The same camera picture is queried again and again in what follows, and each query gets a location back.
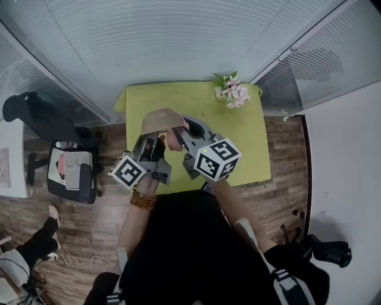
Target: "black office chair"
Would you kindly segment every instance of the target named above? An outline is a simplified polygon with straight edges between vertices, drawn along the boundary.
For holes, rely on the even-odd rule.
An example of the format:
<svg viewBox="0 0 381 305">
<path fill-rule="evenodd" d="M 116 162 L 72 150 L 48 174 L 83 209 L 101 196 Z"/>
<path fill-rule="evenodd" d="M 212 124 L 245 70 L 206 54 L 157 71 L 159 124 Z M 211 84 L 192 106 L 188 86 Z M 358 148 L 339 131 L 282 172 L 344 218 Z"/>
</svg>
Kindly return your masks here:
<svg viewBox="0 0 381 305">
<path fill-rule="evenodd" d="M 309 234 L 297 242 L 296 240 L 301 233 L 300 228 L 295 230 L 296 235 L 290 241 L 286 227 L 282 225 L 280 228 L 285 235 L 286 245 L 307 260 L 310 260 L 314 254 L 315 259 L 339 265 L 341 268 L 347 267 L 352 260 L 352 250 L 346 241 L 321 242 L 315 235 Z"/>
<path fill-rule="evenodd" d="M 42 101 L 37 92 L 25 92 L 20 95 L 9 97 L 2 108 L 3 118 L 7 122 L 15 119 L 22 120 L 28 127 L 44 141 L 51 141 L 49 157 L 38 160 L 35 153 L 29 155 L 27 168 L 27 183 L 35 184 L 35 170 L 48 165 L 48 191 L 59 197 L 93 204 L 96 196 L 101 192 L 96 187 L 96 176 L 103 171 L 99 163 L 98 138 L 87 128 L 74 127 L 66 113 L 57 106 Z M 57 148 L 57 141 L 73 142 L 77 148 Z M 56 162 L 51 164 L 53 150 L 60 151 L 87 151 L 92 154 L 93 167 L 81 164 L 79 190 L 67 190 L 65 185 L 49 179 L 49 168 L 58 166 Z"/>
</svg>

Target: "white desk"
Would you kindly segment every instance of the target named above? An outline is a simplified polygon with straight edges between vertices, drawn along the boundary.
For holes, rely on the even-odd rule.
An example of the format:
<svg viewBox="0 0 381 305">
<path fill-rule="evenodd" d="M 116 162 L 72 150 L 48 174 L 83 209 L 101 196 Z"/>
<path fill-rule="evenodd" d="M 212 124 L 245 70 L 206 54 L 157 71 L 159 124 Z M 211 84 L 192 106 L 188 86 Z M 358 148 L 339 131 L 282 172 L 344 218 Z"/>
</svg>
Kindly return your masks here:
<svg viewBox="0 0 381 305">
<path fill-rule="evenodd" d="M 10 188 L 0 188 L 0 196 L 27 198 L 24 170 L 24 123 L 0 121 L 0 149 L 8 148 Z"/>
</svg>

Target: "flower bouquet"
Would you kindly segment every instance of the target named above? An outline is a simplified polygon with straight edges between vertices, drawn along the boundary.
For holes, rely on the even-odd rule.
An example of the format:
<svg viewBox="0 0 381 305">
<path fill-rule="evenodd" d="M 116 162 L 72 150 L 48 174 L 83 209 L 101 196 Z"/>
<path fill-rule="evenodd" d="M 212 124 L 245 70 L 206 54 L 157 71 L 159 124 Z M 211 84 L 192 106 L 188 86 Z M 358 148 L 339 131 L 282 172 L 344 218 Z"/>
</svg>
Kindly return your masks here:
<svg viewBox="0 0 381 305">
<path fill-rule="evenodd" d="M 227 108 L 240 107 L 250 99 L 248 88 L 241 85 L 241 82 L 237 80 L 237 71 L 225 76 L 215 73 L 214 75 L 217 78 L 213 81 L 213 84 L 216 85 L 214 88 L 216 98 L 223 102 Z"/>
</svg>

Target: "beaded bracelet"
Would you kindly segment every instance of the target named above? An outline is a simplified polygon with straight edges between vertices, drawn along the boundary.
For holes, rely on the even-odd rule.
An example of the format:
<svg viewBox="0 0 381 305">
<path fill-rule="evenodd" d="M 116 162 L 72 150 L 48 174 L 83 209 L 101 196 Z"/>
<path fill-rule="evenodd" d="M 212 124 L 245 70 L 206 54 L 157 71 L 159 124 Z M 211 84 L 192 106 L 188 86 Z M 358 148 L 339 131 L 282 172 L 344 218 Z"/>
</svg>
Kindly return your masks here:
<svg viewBox="0 0 381 305">
<path fill-rule="evenodd" d="M 139 193 L 136 190 L 136 188 L 134 188 L 132 191 L 130 202 L 133 206 L 144 208 L 147 210 L 152 210 L 155 207 L 156 200 L 157 200 L 156 196 L 149 197 L 149 196 L 143 195 Z"/>
</svg>

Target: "table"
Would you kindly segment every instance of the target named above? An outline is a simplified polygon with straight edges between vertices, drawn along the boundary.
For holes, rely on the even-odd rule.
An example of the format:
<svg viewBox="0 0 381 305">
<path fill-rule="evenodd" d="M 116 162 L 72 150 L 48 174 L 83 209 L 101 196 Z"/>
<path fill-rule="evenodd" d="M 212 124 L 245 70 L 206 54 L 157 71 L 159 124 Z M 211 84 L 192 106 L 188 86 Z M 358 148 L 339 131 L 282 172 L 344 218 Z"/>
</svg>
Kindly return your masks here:
<svg viewBox="0 0 381 305">
<path fill-rule="evenodd" d="M 231 185 L 271 179 L 267 134 L 260 102 L 260 89 L 246 85 L 251 99 L 241 108 L 228 109 L 214 95 L 210 82 L 155 83 L 127 87 L 115 110 L 126 112 L 127 147 L 132 150 L 140 135 L 146 113 L 171 108 L 180 114 L 200 119 L 224 138 L 229 138 L 242 153 L 235 171 L 229 176 Z M 203 178 L 191 180 L 183 168 L 184 151 L 165 151 L 172 165 L 170 185 L 160 184 L 158 194 L 199 189 Z"/>
<path fill-rule="evenodd" d="M 0 196 L 27 198 L 24 169 L 24 123 L 0 121 L 0 149 L 8 148 L 10 188 L 0 188 Z"/>
</svg>

